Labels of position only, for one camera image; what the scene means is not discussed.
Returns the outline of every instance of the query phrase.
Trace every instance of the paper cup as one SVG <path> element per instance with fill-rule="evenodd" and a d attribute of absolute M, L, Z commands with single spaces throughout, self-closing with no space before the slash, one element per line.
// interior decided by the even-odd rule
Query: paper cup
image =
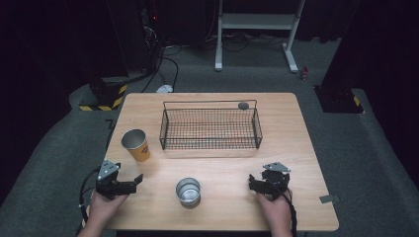
<path fill-rule="evenodd" d="M 141 129 L 127 131 L 123 136 L 121 144 L 137 161 L 143 162 L 150 157 L 145 132 Z"/>

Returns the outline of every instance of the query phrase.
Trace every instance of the black curtain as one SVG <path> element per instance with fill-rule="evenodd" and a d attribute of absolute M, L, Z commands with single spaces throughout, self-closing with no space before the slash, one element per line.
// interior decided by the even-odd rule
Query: black curtain
<path fill-rule="evenodd" d="M 290 14 L 299 0 L 224 0 L 224 12 Z M 298 40 L 320 38 L 323 42 L 341 38 L 360 0 L 306 0 L 295 37 Z"/>
<path fill-rule="evenodd" d="M 295 37 L 337 40 L 347 31 L 360 0 L 306 0 Z"/>
<path fill-rule="evenodd" d="M 375 114 L 419 187 L 418 11 L 417 0 L 360 2 L 321 88 L 331 92 L 332 99 L 333 94 L 364 89 L 373 108 L 367 113 Z"/>
<path fill-rule="evenodd" d="M 213 17 L 213 1 L 159 0 L 158 22 L 166 43 L 202 46 Z"/>
<path fill-rule="evenodd" d="M 86 84 L 64 1 L 1 1 L 0 203 L 47 131 Z"/>

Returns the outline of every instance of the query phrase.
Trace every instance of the wire basket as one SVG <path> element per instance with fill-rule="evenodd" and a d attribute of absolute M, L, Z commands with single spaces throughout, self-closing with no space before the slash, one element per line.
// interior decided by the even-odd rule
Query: wire basket
<path fill-rule="evenodd" d="M 164 102 L 164 149 L 259 148 L 262 130 L 256 100 Z"/>

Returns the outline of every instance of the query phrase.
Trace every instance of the human hand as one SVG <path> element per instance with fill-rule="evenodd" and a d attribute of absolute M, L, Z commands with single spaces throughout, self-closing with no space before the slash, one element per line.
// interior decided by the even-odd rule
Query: human hand
<path fill-rule="evenodd" d="M 101 236 L 108 222 L 127 198 L 128 195 L 124 195 L 110 200 L 94 191 L 90 202 L 89 219 L 78 236 Z"/>
<path fill-rule="evenodd" d="M 290 205 L 283 196 L 275 200 L 268 200 L 264 194 L 256 193 L 261 204 L 263 214 L 268 221 L 273 237 L 292 236 L 290 231 L 291 211 Z M 286 191 L 285 195 L 291 199 L 291 194 Z"/>

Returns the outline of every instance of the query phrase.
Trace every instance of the gray carpet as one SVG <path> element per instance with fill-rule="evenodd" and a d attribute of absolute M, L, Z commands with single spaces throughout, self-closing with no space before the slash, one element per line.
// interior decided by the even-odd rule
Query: gray carpet
<path fill-rule="evenodd" d="M 313 85 L 319 85 L 339 41 L 293 45 L 298 66 L 309 68 L 307 80 L 289 72 L 278 43 L 251 43 L 239 52 L 224 51 L 223 70 L 214 72 L 214 50 L 178 47 L 165 50 L 179 64 L 176 92 L 292 92 L 296 94 L 340 227 L 308 236 L 419 236 L 418 190 L 398 162 L 375 118 L 368 97 L 354 90 L 365 113 L 325 114 Z M 227 49 L 240 45 L 226 43 Z M 173 83 L 176 67 L 162 62 Z M 126 93 L 143 90 L 148 79 L 129 84 Z M 156 76 L 145 90 L 163 82 Z M 73 110 L 43 138 L 0 209 L 0 236 L 74 236 L 81 221 L 78 192 L 84 177 L 101 164 L 110 134 L 112 112 L 81 112 L 94 100 L 87 85 L 69 98 Z M 107 231 L 106 236 L 115 236 Z"/>

